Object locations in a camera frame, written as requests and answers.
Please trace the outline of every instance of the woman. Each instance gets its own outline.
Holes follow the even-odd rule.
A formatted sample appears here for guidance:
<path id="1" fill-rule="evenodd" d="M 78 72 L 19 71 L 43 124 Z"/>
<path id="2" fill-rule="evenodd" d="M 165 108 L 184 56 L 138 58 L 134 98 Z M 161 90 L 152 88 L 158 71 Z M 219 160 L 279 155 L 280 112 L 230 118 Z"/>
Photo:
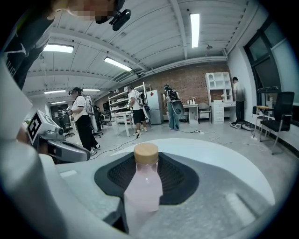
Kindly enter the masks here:
<path id="1" fill-rule="evenodd" d="M 71 91 L 71 97 L 75 100 L 75 102 L 68 114 L 73 114 L 83 147 L 90 151 L 91 154 L 93 154 L 94 150 L 92 149 L 92 147 L 98 149 L 100 148 L 100 145 L 97 143 L 93 136 L 91 120 L 86 111 L 86 101 L 82 96 L 82 91 L 83 90 L 78 87 L 75 87 Z"/>
<path id="2" fill-rule="evenodd" d="M 169 92 L 172 91 L 176 94 L 176 97 L 179 99 L 179 95 L 177 91 L 171 89 L 169 85 L 165 85 L 164 87 L 165 94 L 163 94 L 164 103 L 167 103 L 167 111 L 168 111 L 168 120 L 169 120 L 169 129 L 179 130 L 179 118 L 178 115 L 175 114 L 171 105 L 171 99 L 169 96 Z"/>

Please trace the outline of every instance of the white shelving unit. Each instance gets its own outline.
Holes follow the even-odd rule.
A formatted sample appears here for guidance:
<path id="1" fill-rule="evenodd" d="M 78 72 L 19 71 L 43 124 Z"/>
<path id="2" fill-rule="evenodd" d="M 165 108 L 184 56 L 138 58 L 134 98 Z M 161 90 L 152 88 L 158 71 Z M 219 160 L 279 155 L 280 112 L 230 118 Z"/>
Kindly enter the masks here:
<path id="1" fill-rule="evenodd" d="M 143 82 L 142 85 L 137 86 L 134 89 L 139 92 L 144 92 L 144 95 L 145 95 L 145 98 L 147 101 L 146 92 L 151 91 L 150 85 L 147 85 Z M 118 95 L 109 97 L 109 105 L 110 105 L 110 112 L 111 112 L 112 119 L 113 119 L 113 117 L 115 117 L 114 114 L 127 111 L 128 101 L 129 101 L 128 93 L 126 91 L 119 93 Z"/>
<path id="2" fill-rule="evenodd" d="M 235 117 L 235 102 L 233 101 L 233 90 L 228 72 L 217 72 L 206 74 L 206 86 L 208 91 L 209 104 L 212 107 L 214 123 L 223 123 L 224 117 Z M 223 102 L 212 102 L 211 91 L 221 90 L 224 95 Z"/>

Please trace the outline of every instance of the black mat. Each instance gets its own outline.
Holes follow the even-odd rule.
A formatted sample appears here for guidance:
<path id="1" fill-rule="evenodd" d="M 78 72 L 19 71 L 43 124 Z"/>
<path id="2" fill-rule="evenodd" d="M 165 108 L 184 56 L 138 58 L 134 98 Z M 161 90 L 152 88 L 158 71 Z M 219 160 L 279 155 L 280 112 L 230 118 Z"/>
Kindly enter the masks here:
<path id="1" fill-rule="evenodd" d="M 134 152 L 99 168 L 94 180 L 110 196 L 123 195 L 136 172 Z M 198 188 L 199 177 L 190 167 L 159 153 L 158 174 L 162 181 L 161 205 L 176 205 L 187 200 Z"/>

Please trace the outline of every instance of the black shorts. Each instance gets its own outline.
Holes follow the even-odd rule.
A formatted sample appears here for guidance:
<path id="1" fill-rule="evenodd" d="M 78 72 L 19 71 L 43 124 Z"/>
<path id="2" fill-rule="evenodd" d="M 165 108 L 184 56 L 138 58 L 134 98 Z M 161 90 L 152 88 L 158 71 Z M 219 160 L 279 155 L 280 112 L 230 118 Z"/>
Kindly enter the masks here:
<path id="1" fill-rule="evenodd" d="M 143 113 L 143 109 L 133 110 L 133 120 L 134 120 L 134 124 L 138 124 L 141 123 L 142 121 L 145 121 L 145 115 Z"/>

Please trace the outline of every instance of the ceiling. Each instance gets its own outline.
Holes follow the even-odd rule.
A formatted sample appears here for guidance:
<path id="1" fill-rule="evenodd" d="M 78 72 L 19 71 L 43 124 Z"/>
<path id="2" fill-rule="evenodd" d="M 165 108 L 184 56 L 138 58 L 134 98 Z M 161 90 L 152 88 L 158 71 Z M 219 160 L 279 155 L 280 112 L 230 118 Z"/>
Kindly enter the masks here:
<path id="1" fill-rule="evenodd" d="M 126 0 L 131 19 L 117 32 L 108 22 L 96 24 L 68 13 L 56 16 L 49 43 L 74 46 L 73 53 L 43 52 L 29 69 L 23 91 L 38 97 L 45 91 L 49 102 L 70 100 L 73 87 L 101 89 L 99 98 L 136 79 L 104 62 L 110 57 L 134 72 L 149 72 L 176 62 L 224 56 L 253 16 L 254 0 Z M 199 46 L 191 48 L 189 14 L 200 14 Z"/>

